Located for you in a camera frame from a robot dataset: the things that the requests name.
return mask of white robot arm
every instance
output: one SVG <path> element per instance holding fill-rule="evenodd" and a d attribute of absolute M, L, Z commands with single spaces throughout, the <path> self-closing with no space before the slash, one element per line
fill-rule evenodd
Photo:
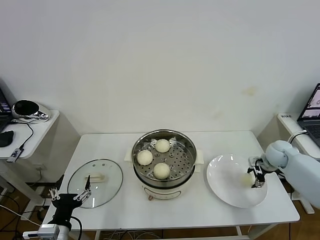
<path fill-rule="evenodd" d="M 320 162 L 314 158 L 299 153 L 290 143 L 278 140 L 250 165 L 248 172 L 254 170 L 256 177 L 253 187 L 262 187 L 264 175 L 279 169 L 295 190 L 320 209 Z"/>

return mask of wooden floor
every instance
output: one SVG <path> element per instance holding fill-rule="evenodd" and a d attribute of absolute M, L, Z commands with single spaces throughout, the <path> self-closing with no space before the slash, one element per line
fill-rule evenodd
<path fill-rule="evenodd" d="M 24 196 L 18 190 L 15 190 L 13 193 L 8 193 L 7 196 L 15 199 L 20 205 L 20 211 L 27 206 L 29 202 L 28 198 Z M 17 205 L 8 198 L 3 198 L 1 204 L 18 212 Z M 294 202 L 295 207 L 297 208 L 300 214 L 300 221 L 291 224 L 291 240 L 320 240 L 320 210 L 315 209 L 315 214 L 308 215 L 305 213 L 305 210 L 301 206 L 300 202 Z M 46 210 L 41 212 L 41 215 L 44 217 Z M 4 208 L 0 207 L 0 229 L 4 227 L 8 222 L 10 222 L 15 215 L 10 213 Z M 37 213 L 33 213 L 31 220 L 41 224 L 37 219 Z M 20 233 L 25 231 L 35 231 L 39 227 L 28 222 L 21 221 L 19 217 L 16 217 L 15 220 L 8 225 L 4 230 L 5 231 L 14 231 L 17 225 L 17 230 Z M 242 234 L 247 234 L 250 226 L 242 226 Z M 148 232 L 154 232 L 160 238 L 170 239 L 170 238 L 194 238 L 194 237 L 218 237 L 218 236 L 230 236 L 236 235 L 237 231 L 235 227 L 218 227 L 218 228 L 197 228 L 197 229 L 157 229 L 157 230 L 147 230 Z M 85 232 L 92 240 L 95 238 L 95 232 Z M 109 239 L 113 231 L 103 231 L 100 235 L 100 239 Z M 135 237 L 143 233 L 136 232 Z M 14 232 L 0 232 L 0 240 L 12 240 L 14 239 Z M 120 239 L 122 234 L 114 234 L 112 239 Z M 144 234 L 139 239 L 155 239 L 156 237 Z M 131 239 L 130 235 L 126 234 L 122 238 L 123 240 Z M 279 224 L 270 231 L 266 232 L 264 235 L 257 238 L 257 240 L 289 240 L 289 224 Z"/>

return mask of speaker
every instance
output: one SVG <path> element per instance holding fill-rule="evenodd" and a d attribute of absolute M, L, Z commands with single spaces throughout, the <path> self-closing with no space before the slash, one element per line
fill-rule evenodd
<path fill-rule="evenodd" d="M 48 121 L 51 112 L 34 101 L 20 100 L 13 104 L 12 116 L 27 123 L 39 124 Z"/>

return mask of outlet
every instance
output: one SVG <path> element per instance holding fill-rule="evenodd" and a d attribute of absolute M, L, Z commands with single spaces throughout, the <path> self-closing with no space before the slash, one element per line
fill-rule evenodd
<path fill-rule="evenodd" d="M 46 166 L 45 165 L 43 165 L 43 164 L 33 164 L 33 166 L 34 166 L 34 168 L 36 169 L 36 170 L 46 170 L 47 168 L 46 168 Z"/>

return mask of laptop screen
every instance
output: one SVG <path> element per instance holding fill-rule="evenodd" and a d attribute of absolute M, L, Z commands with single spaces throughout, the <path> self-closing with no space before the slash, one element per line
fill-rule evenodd
<path fill-rule="evenodd" d="M 298 120 L 320 119 L 320 83 L 315 87 Z"/>
<path fill-rule="evenodd" d="M 0 89 L 0 116 L 10 116 L 11 115 L 11 108 L 6 100 L 5 95 Z"/>

